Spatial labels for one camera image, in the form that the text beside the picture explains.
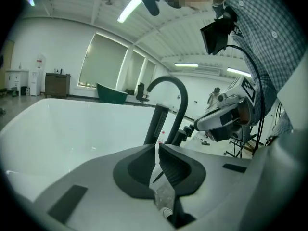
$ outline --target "black cable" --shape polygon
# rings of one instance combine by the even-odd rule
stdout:
[[[242,156],[242,149],[244,148],[245,144],[243,146],[240,146],[240,150],[241,150],[241,158],[243,158]]]
[[[281,102],[279,102],[279,104],[278,104],[278,106],[277,106],[276,116],[275,116],[275,125],[277,124],[277,114],[278,114],[279,106],[280,106],[280,109],[281,109]]]
[[[282,103],[280,103],[280,109],[279,109],[279,117],[278,117],[278,119],[280,118],[281,106],[282,106]]]
[[[255,62],[253,61],[251,56],[245,50],[243,50],[241,47],[238,47],[236,45],[227,45],[226,47],[232,47],[232,48],[235,48],[235,49],[242,51],[247,56],[250,63],[252,64],[252,66],[253,66],[256,74],[257,74],[257,78],[259,80],[260,95],[261,95],[261,114],[260,114],[260,122],[259,122],[259,128],[258,128],[258,133],[257,133],[257,142],[256,142],[256,146],[255,146],[255,148],[252,152],[252,155],[254,155],[256,150],[258,149],[258,146],[259,146],[259,142],[260,142],[260,138],[261,138],[261,134],[262,134],[262,130],[263,130],[264,116],[265,116],[265,102],[264,102],[264,93],[263,93],[263,88],[262,88],[262,83],[261,83],[261,77],[260,77],[260,74],[259,74],[259,71],[257,69]]]

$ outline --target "cabinet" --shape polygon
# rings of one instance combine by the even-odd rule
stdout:
[[[58,97],[69,96],[70,75],[46,73],[45,97],[53,95]]]
[[[28,86],[29,70],[6,70],[5,71],[5,88],[11,90],[17,87],[19,96],[21,87]]]

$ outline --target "person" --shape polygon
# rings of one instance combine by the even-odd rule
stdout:
[[[255,62],[261,77],[265,99],[265,115],[274,104],[277,93],[284,86],[301,61],[307,47],[307,38],[282,0],[170,0],[182,6],[199,10],[204,2],[212,2],[219,18],[217,7],[230,6],[237,14],[238,32],[232,32],[234,41]],[[245,62],[256,83],[255,113],[250,125],[259,122],[261,115],[260,89],[257,74],[247,57]],[[289,133],[291,122],[283,113],[269,138]]]
[[[210,93],[210,97],[207,100],[208,107],[206,110],[211,108],[214,104],[217,103],[218,99],[217,96],[220,94],[220,88],[216,87],[212,93]]]

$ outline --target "ceiling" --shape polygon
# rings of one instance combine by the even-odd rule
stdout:
[[[214,21],[210,3],[200,12],[191,8],[174,9],[159,2],[160,14],[151,16],[143,4],[123,23],[118,17],[131,0],[34,0],[24,17],[50,17],[79,21],[121,36],[148,52],[171,72],[208,77],[238,77],[228,67],[248,72],[241,52],[227,48],[210,56],[200,29]],[[175,67],[174,63],[198,63],[198,68]]]

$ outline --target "black faucet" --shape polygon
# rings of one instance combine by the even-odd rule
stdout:
[[[180,95],[181,95],[180,108],[179,108],[179,111],[177,113],[177,117],[175,118],[172,129],[171,129],[169,136],[167,138],[167,141],[166,141],[166,144],[171,144],[174,137],[176,136],[177,131],[179,130],[180,125],[182,123],[182,120],[185,116],[185,112],[186,112],[187,106],[188,106],[188,94],[187,94],[187,90],[186,90],[183,82],[180,81],[178,78],[176,78],[174,76],[162,76],[162,77],[155,79],[149,85],[149,87],[147,88],[147,91],[151,92],[156,85],[158,85],[159,83],[164,82],[164,81],[169,81],[169,82],[172,82],[173,84],[175,84],[179,88]]]

